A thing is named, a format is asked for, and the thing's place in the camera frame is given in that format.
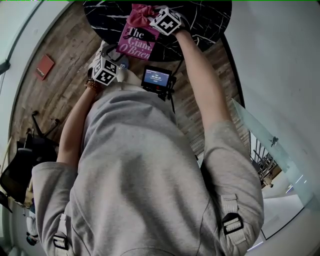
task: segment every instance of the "pink cloth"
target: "pink cloth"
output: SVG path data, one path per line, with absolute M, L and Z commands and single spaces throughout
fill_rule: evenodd
M 133 28 L 147 27 L 150 24 L 148 17 L 155 18 L 157 15 L 154 11 L 154 6 L 133 3 L 132 12 L 126 22 Z

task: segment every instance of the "strap buckle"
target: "strap buckle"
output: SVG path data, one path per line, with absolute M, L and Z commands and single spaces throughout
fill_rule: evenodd
M 55 234 L 53 236 L 53 244 L 56 248 L 68 251 L 68 239 L 64 236 Z
M 222 219 L 222 224 L 223 224 L 223 232 L 225 235 L 228 235 L 228 234 L 231 234 L 231 233 L 236 232 L 238 230 L 241 230 L 244 227 L 244 223 L 242 221 L 242 218 L 236 212 L 229 212 Z M 227 227 L 231 224 L 240 224 L 240 226 L 228 231 Z

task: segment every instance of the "black plastic buckle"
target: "black plastic buckle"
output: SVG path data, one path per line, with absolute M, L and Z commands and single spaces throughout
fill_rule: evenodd
M 59 243 L 63 243 L 64 244 L 64 247 L 56 244 L 56 242 L 59 242 Z M 54 235 L 53 236 L 53 244 L 55 247 L 59 248 L 59 249 L 62 249 L 62 250 L 66 250 L 68 251 L 68 239 L 64 236 L 60 236 L 60 235 Z
M 241 224 L 240 227 L 237 227 L 236 229 L 227 231 L 227 226 L 225 226 L 224 223 L 230 222 L 230 221 L 232 221 L 232 220 L 234 220 L 234 219 L 238 219 L 238 220 L 239 220 L 239 222 L 240 222 L 240 224 Z M 222 224 L 223 224 L 223 232 L 224 232 L 225 235 L 228 235 L 228 234 L 231 234 L 231 233 L 236 232 L 236 231 L 238 231 L 238 230 L 241 230 L 241 229 L 243 229 L 243 227 L 244 227 L 244 223 L 243 223 L 243 221 L 242 221 L 242 218 L 241 218 L 240 215 L 239 215 L 238 213 L 236 213 L 236 212 L 229 212 L 229 213 L 223 218 Z

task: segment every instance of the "floor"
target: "floor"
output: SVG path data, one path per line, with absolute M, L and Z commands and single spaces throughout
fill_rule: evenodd
M 87 79 L 87 68 L 100 43 L 101 39 L 85 17 L 82 3 L 73 3 L 48 32 L 25 74 L 11 119 L 10 135 L 13 141 L 26 136 L 28 129 L 32 128 L 31 113 L 38 110 L 37 119 L 43 132 L 49 129 L 54 119 L 61 120 L 62 125 L 52 134 L 53 140 L 59 142 L 63 124 L 85 90 L 83 85 Z M 45 80 L 40 81 L 34 70 L 44 54 L 50 56 L 55 65 Z M 240 98 L 222 42 L 219 40 L 205 55 L 221 79 L 233 122 L 249 151 L 248 130 L 241 124 L 231 101 L 234 98 L 239 102 Z M 141 77 L 147 64 L 175 70 L 179 62 L 148 62 L 131 58 L 130 70 Z M 184 63 L 176 77 L 173 99 L 177 125 L 188 138 L 195 155 L 198 155 L 204 150 L 204 129 Z M 15 152 L 16 147 L 12 144 L 9 159 Z

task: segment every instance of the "chair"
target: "chair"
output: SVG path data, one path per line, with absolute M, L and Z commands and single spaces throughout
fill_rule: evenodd
M 16 154 L 0 177 L 0 185 L 7 193 L 4 195 L 0 192 L 0 204 L 10 212 L 12 211 L 8 206 L 8 197 L 12 197 L 17 203 L 24 205 L 33 167 L 43 162 L 57 160 L 55 147 L 58 147 L 59 144 L 47 137 L 58 127 L 60 121 L 56 119 L 55 125 L 46 133 L 42 133 L 35 119 L 37 114 L 37 111 L 32 113 L 32 120 L 38 136 L 32 136 L 28 133 L 26 138 L 17 141 Z

